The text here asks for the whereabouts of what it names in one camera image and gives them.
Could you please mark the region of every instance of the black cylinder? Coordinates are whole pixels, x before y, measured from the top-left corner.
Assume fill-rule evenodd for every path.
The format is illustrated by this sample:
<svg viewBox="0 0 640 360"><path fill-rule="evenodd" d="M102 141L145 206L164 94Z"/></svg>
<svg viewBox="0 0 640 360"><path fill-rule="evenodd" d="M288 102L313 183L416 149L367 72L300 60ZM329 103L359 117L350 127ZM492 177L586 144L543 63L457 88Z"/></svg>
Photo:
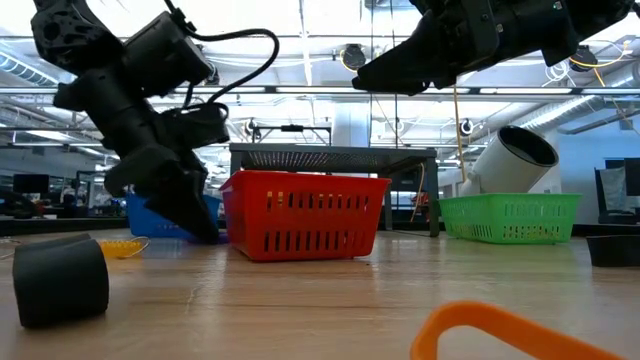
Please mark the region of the black cylinder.
<svg viewBox="0 0 640 360"><path fill-rule="evenodd" d="M88 235L18 246L13 287L26 328L100 315L109 304L107 265Z"/></svg>

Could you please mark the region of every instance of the plastic basket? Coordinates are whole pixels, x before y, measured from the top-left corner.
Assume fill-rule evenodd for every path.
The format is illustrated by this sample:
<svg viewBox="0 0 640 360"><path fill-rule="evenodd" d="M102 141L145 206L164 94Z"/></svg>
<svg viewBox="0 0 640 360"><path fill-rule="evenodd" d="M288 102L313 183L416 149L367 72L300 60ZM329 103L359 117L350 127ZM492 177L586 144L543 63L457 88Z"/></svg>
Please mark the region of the plastic basket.
<svg viewBox="0 0 640 360"><path fill-rule="evenodd" d="M390 182L237 172L220 189L229 241L254 261L369 255Z"/></svg>
<svg viewBox="0 0 640 360"><path fill-rule="evenodd" d="M440 200L449 235L495 244L567 242L579 194L484 194Z"/></svg>
<svg viewBox="0 0 640 360"><path fill-rule="evenodd" d="M135 236L163 237L163 238L191 238L192 235L182 230L178 225L144 207L146 199L135 194L127 194L127 215L129 227ZM218 207L220 200L211 196L204 196L211 220L218 221Z"/></svg>

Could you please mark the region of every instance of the white cylinder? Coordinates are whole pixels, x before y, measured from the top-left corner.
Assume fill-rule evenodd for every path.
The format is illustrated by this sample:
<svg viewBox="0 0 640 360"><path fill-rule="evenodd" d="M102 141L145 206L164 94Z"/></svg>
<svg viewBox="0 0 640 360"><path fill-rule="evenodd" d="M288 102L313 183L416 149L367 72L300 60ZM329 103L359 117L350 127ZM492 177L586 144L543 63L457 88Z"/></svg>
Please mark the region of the white cylinder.
<svg viewBox="0 0 640 360"><path fill-rule="evenodd" d="M546 140L506 126L480 155L459 195L527 193L557 164L558 154Z"/></svg>

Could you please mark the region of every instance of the blue basket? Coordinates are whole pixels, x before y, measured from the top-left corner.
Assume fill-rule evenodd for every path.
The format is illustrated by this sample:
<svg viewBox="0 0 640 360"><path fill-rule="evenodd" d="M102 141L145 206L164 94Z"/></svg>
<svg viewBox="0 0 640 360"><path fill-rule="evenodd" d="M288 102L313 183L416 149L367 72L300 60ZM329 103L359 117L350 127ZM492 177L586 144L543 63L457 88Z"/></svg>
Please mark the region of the blue basket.
<svg viewBox="0 0 640 360"><path fill-rule="evenodd" d="M135 194L127 194L127 214L129 217L129 227L134 236L164 237L164 238L192 238L188 232L182 230L178 225L154 213L144 207L146 199ZM214 224L218 221L218 207L220 200L204 196L207 203L211 220Z"/></svg>

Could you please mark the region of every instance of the wooden table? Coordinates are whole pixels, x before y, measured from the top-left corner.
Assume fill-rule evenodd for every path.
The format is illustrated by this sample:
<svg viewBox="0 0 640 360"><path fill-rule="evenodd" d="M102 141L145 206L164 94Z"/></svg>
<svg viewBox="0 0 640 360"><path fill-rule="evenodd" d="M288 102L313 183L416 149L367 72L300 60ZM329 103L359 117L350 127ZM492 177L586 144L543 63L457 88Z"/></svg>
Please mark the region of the wooden table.
<svg viewBox="0 0 640 360"><path fill-rule="evenodd" d="M108 261L104 317L40 331L20 327L11 264L0 261L0 359L408 359L429 312L460 299L640 352L638 270L592 268L583 240L495 246L389 232L368 258L274 264L156 240L140 258ZM443 359L524 357L473 329L447 333L441 347Z"/></svg>

